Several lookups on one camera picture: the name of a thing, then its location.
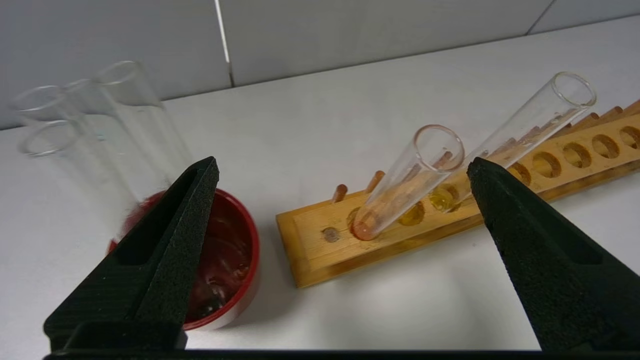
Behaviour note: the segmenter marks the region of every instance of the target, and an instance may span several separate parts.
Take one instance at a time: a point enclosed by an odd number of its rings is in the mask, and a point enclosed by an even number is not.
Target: red container
[[[159,201],[161,194],[157,198],[150,199],[142,206],[138,213],[132,214],[130,217],[131,224],[126,224],[128,229],[142,218],[151,207]],[[214,313],[203,318],[191,319],[187,317],[184,322],[184,329],[191,330],[207,325],[208,329],[217,329],[230,323],[237,318],[251,303],[255,293],[258,290],[259,273],[258,264],[260,256],[260,241],[258,239],[258,231],[255,223],[247,209],[231,194],[224,190],[216,189],[216,194],[211,208],[209,217],[209,225],[202,244],[202,252],[200,254],[200,264],[198,265],[198,279],[195,286],[206,286],[204,280],[209,279],[220,270],[220,256],[229,256],[229,261],[234,262],[237,256],[228,248],[221,249],[220,244],[215,239],[231,239],[235,244],[239,245],[249,254],[249,264],[247,273],[243,274],[244,280],[239,285],[236,294],[228,300],[228,302],[215,311]],[[116,243],[112,240],[109,244],[108,252],[116,247]]]

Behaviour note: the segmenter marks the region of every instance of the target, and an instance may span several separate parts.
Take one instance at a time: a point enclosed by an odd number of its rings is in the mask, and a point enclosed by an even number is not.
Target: red liquid
[[[122,226],[122,233],[128,233],[162,199],[163,194],[159,192],[150,196],[132,211]],[[216,205],[214,201],[196,280],[191,289],[186,322],[204,318],[223,307],[237,293],[249,272],[251,239],[247,230],[236,214],[227,213],[224,206]]]

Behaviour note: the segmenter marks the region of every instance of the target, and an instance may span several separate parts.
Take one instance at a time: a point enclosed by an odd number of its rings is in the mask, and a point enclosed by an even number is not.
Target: glass tube
[[[443,212],[457,209],[471,195],[467,166],[473,159],[508,168],[595,103],[596,93],[585,79],[557,73],[429,194],[431,204]]]
[[[98,84],[88,79],[65,86],[69,101],[83,114],[84,123],[106,148],[136,199],[143,202],[166,190],[169,179],[129,134]]]
[[[13,98],[9,108],[20,121],[31,127],[57,120],[66,120],[87,130],[82,114],[69,102],[62,88],[54,85],[39,86]]]
[[[464,157],[462,141],[450,129],[420,128],[356,213],[351,232],[360,240],[373,240],[459,168]]]
[[[100,71],[101,85],[129,133],[175,181],[191,165],[191,155],[162,102],[151,88],[142,66],[121,61]]]
[[[79,188],[83,199],[107,226],[114,240],[120,241],[122,226],[137,203],[120,174],[96,152],[84,133],[66,120],[54,120],[33,129],[19,145],[31,158],[48,159],[57,179],[68,178]]]

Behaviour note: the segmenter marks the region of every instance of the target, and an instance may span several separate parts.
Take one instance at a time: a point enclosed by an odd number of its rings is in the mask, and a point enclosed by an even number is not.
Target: wooden board
[[[634,115],[550,138],[509,171],[545,200],[555,200],[636,171],[640,168],[638,147],[640,115]],[[376,239],[360,241],[349,231],[348,218],[367,197],[368,193],[357,192],[339,202],[328,200],[277,215],[298,287],[332,279],[482,224],[473,199],[451,213],[441,213],[423,199],[425,214],[419,224],[396,222]],[[330,240],[327,229],[332,232]]]

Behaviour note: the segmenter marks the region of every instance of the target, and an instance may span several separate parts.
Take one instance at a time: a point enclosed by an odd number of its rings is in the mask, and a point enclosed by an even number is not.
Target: white table
[[[555,72],[588,78],[594,110],[640,97],[640,17],[383,61],[166,103],[196,158],[260,232],[262,284],[226,328],[189,332],[189,348],[537,349],[484,228],[297,290],[275,215],[362,189],[421,125],[472,149]],[[0,333],[3,356],[48,351],[42,324],[104,255],[108,235],[0,132]],[[640,180],[628,176],[554,206],[640,272]]]

